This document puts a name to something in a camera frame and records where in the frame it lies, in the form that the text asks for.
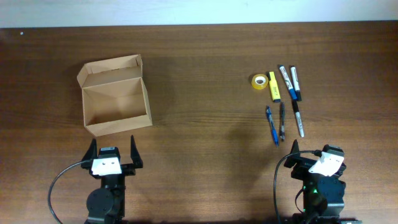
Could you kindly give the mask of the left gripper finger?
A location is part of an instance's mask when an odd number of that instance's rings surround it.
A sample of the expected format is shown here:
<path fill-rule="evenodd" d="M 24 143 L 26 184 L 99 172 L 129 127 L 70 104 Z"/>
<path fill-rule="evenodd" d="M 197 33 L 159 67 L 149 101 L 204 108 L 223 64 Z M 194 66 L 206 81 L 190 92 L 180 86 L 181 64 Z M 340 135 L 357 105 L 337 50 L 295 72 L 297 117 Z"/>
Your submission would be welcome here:
<path fill-rule="evenodd" d="M 133 135 L 131 136 L 131 159 L 133 161 L 135 169 L 143 168 L 144 164 L 137 150 L 136 142 Z"/>
<path fill-rule="evenodd" d="M 90 169 L 93 164 L 93 160 L 96 158 L 97 158 L 97 143 L 96 139 L 92 139 L 87 152 L 81 159 L 81 168 Z"/>

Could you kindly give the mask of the cardboard box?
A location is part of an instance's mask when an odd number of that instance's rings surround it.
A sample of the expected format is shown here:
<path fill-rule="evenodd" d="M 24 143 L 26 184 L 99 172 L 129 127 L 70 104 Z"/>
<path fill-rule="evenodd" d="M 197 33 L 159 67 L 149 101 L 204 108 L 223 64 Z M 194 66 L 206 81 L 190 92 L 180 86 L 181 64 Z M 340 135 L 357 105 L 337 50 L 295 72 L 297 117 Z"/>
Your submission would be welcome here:
<path fill-rule="evenodd" d="M 84 64 L 77 75 L 84 127 L 95 137 L 152 125 L 139 54 Z"/>

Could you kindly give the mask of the yellow highlighter marker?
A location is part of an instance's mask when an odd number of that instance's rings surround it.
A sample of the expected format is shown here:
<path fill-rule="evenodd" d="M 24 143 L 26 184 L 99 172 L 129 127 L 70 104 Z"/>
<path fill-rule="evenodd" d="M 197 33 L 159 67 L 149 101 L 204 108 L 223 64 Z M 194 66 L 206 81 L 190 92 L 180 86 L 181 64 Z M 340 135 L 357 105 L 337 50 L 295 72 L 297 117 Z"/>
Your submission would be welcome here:
<path fill-rule="evenodd" d="M 268 77 L 269 77 L 269 85 L 270 85 L 272 100 L 273 102 L 278 103 L 280 102 L 280 93 L 274 72 L 269 72 Z"/>

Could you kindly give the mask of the yellow tape roll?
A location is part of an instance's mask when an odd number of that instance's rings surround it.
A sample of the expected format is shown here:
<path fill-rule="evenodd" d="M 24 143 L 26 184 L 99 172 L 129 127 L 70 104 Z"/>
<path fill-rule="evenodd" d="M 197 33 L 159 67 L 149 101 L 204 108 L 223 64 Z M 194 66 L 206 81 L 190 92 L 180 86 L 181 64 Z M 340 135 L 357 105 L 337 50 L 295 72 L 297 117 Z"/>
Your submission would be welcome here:
<path fill-rule="evenodd" d="M 251 85 L 256 90 L 263 90 L 267 87 L 269 79 L 265 74 L 256 74 L 251 80 Z"/>

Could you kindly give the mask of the white marker black cap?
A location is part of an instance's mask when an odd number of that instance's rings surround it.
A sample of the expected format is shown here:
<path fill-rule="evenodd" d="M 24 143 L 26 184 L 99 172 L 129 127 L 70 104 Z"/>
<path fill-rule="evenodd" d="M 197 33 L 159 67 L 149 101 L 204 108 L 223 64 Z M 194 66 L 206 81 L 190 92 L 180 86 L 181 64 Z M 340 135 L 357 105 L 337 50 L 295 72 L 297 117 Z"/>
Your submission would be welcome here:
<path fill-rule="evenodd" d="M 301 101 L 302 97 L 301 97 L 301 91 L 300 91 L 296 67 L 292 65 L 290 67 L 290 72 L 291 72 L 291 76 L 292 76 L 292 80 L 293 80 L 295 94 L 297 96 L 297 101 Z"/>

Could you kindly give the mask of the white marker blue cap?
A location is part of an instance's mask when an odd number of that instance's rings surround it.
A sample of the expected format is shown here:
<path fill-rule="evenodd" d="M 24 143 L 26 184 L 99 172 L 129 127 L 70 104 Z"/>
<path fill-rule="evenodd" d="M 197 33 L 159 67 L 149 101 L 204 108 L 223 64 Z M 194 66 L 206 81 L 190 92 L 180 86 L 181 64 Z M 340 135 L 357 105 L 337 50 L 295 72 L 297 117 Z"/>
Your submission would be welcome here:
<path fill-rule="evenodd" d="M 295 90 L 293 88 L 292 82 L 290 81 L 290 78 L 289 78 L 289 76 L 287 74 L 287 71 L 286 71 L 285 67 L 283 65 L 278 65 L 278 68 L 279 68 L 279 71 L 280 71 L 284 81 L 285 81 L 285 84 L 287 86 L 287 89 L 289 91 L 289 94 L 290 94 L 291 98 L 293 100 L 297 100 L 297 95 L 295 93 Z"/>

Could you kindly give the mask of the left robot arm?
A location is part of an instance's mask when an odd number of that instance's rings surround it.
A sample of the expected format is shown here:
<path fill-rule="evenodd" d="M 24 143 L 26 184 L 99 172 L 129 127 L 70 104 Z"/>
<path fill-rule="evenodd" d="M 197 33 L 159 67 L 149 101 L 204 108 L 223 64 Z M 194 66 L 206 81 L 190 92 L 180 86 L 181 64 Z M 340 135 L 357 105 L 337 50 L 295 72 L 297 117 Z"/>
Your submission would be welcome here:
<path fill-rule="evenodd" d="M 88 218 L 86 223 L 115 224 L 123 223 L 125 217 L 125 178 L 134 176 L 137 169 L 143 168 L 143 161 L 131 136 L 129 164 L 121 163 L 121 155 L 117 147 L 97 149 L 93 139 L 82 158 L 81 168 L 89 171 L 95 179 L 101 181 L 100 188 L 92 191 L 87 200 Z"/>

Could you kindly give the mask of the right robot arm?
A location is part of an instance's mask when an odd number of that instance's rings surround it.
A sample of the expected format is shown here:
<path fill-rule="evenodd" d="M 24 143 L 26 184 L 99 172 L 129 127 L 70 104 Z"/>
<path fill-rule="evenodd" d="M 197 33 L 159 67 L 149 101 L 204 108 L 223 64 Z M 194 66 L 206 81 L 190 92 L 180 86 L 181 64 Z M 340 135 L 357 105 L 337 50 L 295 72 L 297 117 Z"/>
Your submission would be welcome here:
<path fill-rule="evenodd" d="M 344 152 L 337 146 L 325 145 L 322 150 L 308 151 L 317 160 L 303 157 L 305 151 L 294 141 L 284 167 L 291 168 L 291 178 L 302 181 L 297 196 L 303 197 L 303 209 L 283 223 L 293 224 L 358 224 L 361 220 L 341 218 L 345 207 L 346 183 L 339 178 L 346 169 Z"/>

